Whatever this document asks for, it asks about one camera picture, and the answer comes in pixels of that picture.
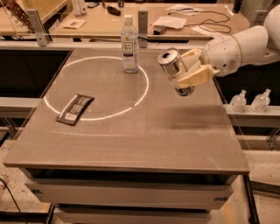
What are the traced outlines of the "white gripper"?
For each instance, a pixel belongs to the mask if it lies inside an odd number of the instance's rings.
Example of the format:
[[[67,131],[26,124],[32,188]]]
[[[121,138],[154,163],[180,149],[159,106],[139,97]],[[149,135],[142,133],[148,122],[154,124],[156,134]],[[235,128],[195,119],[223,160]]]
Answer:
[[[233,36],[221,35],[210,40],[202,51],[192,49],[183,53],[181,59],[185,71],[176,79],[176,87],[188,88],[208,82],[214,76],[224,77],[236,72],[242,55]]]

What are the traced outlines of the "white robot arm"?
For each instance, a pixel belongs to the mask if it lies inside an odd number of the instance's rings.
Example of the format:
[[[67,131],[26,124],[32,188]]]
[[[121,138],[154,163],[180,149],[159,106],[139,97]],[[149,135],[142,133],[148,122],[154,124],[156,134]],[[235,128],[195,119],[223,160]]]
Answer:
[[[224,77],[246,65],[267,65],[280,60],[280,5],[273,8],[263,25],[255,25],[234,35],[220,35],[202,49],[192,49],[182,55],[187,62],[192,56],[199,63],[173,81],[176,88],[189,88]]]

